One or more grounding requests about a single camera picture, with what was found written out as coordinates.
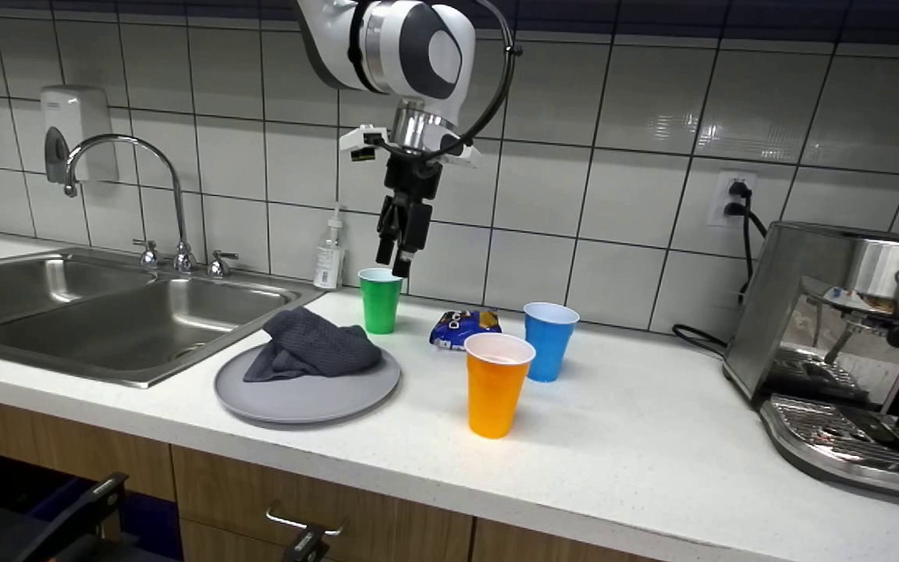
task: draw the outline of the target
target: stainless steel sink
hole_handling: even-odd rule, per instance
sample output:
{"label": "stainless steel sink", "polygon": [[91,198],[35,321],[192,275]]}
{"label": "stainless steel sink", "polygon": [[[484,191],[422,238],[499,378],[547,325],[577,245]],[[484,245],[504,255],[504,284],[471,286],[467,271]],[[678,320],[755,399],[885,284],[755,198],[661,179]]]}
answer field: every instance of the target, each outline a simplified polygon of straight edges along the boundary
{"label": "stainless steel sink", "polygon": [[305,286],[204,275],[93,298],[74,292],[74,301],[0,316],[0,360],[151,388],[313,298]]}
{"label": "stainless steel sink", "polygon": [[143,286],[136,259],[104,253],[38,253],[0,261],[0,320]]}

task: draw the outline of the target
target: dark cloth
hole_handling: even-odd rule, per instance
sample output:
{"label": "dark cloth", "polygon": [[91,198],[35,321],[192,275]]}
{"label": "dark cloth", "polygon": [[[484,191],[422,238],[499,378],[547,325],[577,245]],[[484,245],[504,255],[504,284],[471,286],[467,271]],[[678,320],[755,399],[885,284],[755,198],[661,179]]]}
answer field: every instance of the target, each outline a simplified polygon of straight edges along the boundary
{"label": "dark cloth", "polygon": [[337,329],[310,308],[279,314],[264,325],[273,338],[244,382],[363,375],[382,363],[382,351],[358,325]]}

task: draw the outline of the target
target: coffee machine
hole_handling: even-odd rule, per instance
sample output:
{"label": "coffee machine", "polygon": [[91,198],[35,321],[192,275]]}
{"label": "coffee machine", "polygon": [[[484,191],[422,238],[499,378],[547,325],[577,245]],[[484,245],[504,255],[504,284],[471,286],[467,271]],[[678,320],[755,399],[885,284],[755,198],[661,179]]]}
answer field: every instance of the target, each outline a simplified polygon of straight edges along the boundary
{"label": "coffee machine", "polygon": [[899,238],[771,224],[726,375],[792,466],[899,495]]}

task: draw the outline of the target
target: electrical outlet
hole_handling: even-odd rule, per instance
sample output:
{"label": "electrical outlet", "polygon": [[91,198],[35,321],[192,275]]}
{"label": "electrical outlet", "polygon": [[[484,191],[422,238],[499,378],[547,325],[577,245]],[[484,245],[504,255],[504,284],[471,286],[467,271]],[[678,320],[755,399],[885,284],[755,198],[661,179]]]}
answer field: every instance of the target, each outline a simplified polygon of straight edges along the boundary
{"label": "electrical outlet", "polygon": [[708,208],[705,208],[708,228],[738,228],[739,224],[739,216],[726,213],[731,204],[739,204],[739,198],[731,198],[734,182],[742,182],[751,191],[755,191],[760,174],[739,174],[739,172],[722,172],[718,174],[714,194],[708,198]]}

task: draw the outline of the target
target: green cup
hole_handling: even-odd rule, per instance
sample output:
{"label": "green cup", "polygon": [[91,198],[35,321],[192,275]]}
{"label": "green cup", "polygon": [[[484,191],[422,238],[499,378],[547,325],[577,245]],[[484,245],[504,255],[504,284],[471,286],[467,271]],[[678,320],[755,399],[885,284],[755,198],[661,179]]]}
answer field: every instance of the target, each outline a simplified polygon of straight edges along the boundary
{"label": "green cup", "polygon": [[358,271],[358,294],[363,294],[363,329],[368,333],[392,333],[397,325],[397,301],[401,301],[401,278],[392,269],[363,269]]}

